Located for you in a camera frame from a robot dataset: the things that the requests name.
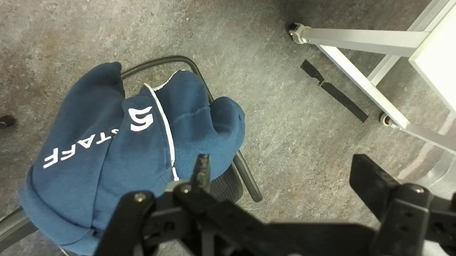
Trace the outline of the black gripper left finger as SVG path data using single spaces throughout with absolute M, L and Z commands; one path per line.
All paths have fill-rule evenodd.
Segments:
M 209 190 L 211 183 L 211 164 L 209 164 L 209 154 L 199 153 L 196 156 L 194 171 L 191 176 L 191 186 L 195 189 L 202 189 L 205 191 Z

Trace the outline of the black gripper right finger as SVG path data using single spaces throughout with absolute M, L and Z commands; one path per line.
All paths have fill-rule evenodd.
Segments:
M 365 206 L 382 220 L 399 181 L 365 153 L 352 157 L 349 184 Z

